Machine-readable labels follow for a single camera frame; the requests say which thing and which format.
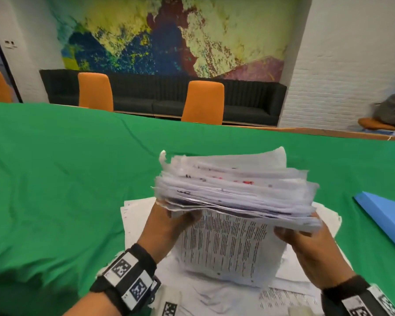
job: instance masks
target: colorful artwork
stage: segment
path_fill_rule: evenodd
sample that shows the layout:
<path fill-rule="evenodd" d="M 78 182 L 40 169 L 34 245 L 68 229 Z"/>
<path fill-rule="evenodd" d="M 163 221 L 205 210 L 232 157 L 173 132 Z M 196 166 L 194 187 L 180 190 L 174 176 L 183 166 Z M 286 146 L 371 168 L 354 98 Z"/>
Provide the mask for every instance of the colorful artwork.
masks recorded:
<path fill-rule="evenodd" d="M 66 68 L 279 81 L 299 0 L 47 0 Z"/>

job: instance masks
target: hand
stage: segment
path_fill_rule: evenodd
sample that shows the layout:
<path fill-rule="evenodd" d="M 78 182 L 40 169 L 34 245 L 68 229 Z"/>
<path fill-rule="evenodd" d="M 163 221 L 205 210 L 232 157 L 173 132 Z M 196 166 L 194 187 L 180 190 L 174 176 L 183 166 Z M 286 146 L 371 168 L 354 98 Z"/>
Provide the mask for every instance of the hand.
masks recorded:
<path fill-rule="evenodd" d="M 138 244 L 158 264 L 174 247 L 180 234 L 202 217 L 201 211 L 192 211 L 171 218 L 171 212 L 157 203 L 152 207 Z"/>
<path fill-rule="evenodd" d="M 293 247 L 303 271 L 316 287 L 335 287 L 356 275 L 324 222 L 321 229 L 311 235 L 278 227 L 274 232 Z"/>

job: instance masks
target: person's left hand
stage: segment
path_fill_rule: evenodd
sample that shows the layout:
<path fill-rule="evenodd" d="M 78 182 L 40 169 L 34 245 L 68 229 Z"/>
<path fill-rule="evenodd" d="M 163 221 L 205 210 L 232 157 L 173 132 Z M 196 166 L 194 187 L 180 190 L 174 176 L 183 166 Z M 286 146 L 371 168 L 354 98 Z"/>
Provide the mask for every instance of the person's left hand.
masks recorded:
<path fill-rule="evenodd" d="M 174 247 L 180 234 L 202 217 L 201 211 L 188 212 L 176 218 L 171 218 L 170 213 L 155 203 L 137 242 L 157 264 Z"/>

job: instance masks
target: qr code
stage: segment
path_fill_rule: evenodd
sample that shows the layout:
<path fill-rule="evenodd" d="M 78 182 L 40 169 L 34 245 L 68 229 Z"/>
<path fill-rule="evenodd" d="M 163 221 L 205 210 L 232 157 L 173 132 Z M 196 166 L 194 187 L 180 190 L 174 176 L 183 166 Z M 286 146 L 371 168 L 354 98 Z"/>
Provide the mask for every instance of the qr code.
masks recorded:
<path fill-rule="evenodd" d="M 384 308 L 387 309 L 392 316 L 395 316 L 395 306 L 393 303 L 391 303 L 385 295 L 380 296 L 379 300 L 382 302 Z"/>
<path fill-rule="evenodd" d="M 127 261 L 121 259 L 116 265 L 111 267 L 111 270 L 117 274 L 118 277 L 122 278 L 132 267 Z"/>
<path fill-rule="evenodd" d="M 177 304 L 165 302 L 162 316 L 174 316 L 176 313 Z"/>
<path fill-rule="evenodd" d="M 142 295 L 144 294 L 144 292 L 146 292 L 146 290 L 147 287 L 140 278 L 138 278 L 136 283 L 133 284 L 133 286 L 130 288 L 130 292 L 133 298 L 136 300 L 136 302 L 138 302 L 139 299 L 141 299 Z"/>
<path fill-rule="evenodd" d="M 349 312 L 352 316 L 370 316 L 369 311 L 364 306 L 351 309 Z"/>

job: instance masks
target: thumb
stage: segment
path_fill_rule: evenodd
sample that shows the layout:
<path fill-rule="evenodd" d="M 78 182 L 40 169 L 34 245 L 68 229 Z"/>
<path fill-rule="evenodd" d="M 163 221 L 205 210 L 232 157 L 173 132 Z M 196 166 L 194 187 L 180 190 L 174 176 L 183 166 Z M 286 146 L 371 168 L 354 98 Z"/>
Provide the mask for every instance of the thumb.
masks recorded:
<path fill-rule="evenodd" d="M 189 226 L 192 226 L 194 223 L 196 223 L 198 220 L 202 218 L 202 211 L 196 210 L 196 211 L 190 211 L 187 213 L 184 213 L 183 215 L 173 218 L 172 219 L 172 224 L 174 226 L 174 230 L 178 233 L 181 234 L 186 228 Z"/>
<path fill-rule="evenodd" d="M 299 247 L 299 245 L 303 241 L 302 238 L 305 237 L 298 231 L 282 227 L 275 227 L 274 233 L 280 240 L 286 242 L 287 244 L 290 244 L 291 246 L 297 247 Z"/>

